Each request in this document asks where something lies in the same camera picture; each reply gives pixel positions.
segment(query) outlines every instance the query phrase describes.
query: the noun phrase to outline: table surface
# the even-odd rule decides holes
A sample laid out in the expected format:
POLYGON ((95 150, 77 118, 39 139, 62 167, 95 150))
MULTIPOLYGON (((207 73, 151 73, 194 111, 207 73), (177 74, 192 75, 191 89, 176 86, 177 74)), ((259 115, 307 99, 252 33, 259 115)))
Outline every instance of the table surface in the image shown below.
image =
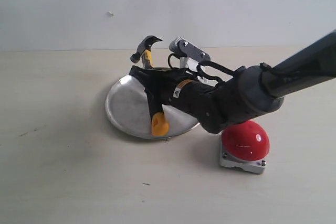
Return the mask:
MULTIPOLYGON (((236 69, 301 48, 206 51, 236 69)), ((336 223, 334 80, 255 120, 270 153, 254 175, 219 167, 218 136, 200 126, 168 142, 116 130, 104 101, 132 53, 0 53, 0 223, 336 223)), ((166 66, 168 50, 152 54, 166 66)))

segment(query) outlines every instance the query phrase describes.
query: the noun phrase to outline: red button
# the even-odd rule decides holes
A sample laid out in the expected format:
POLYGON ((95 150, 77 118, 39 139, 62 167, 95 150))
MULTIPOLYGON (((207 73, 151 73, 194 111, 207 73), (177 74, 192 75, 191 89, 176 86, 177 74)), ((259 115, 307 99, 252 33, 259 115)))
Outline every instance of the red button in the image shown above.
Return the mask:
POLYGON ((245 161, 260 160, 269 152, 269 139, 265 130, 253 121, 223 130, 222 144, 232 156, 245 161))

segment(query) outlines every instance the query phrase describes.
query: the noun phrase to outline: metal plate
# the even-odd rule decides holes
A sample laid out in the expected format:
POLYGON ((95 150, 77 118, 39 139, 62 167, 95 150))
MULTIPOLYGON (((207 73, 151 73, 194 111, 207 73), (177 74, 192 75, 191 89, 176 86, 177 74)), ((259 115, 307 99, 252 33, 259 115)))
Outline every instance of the metal plate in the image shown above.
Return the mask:
POLYGON ((184 134, 199 125, 196 118, 164 105, 163 110, 170 129, 165 136, 153 136, 144 87, 130 75, 124 76, 113 85, 106 97, 105 109, 116 128, 143 139, 166 139, 184 134))

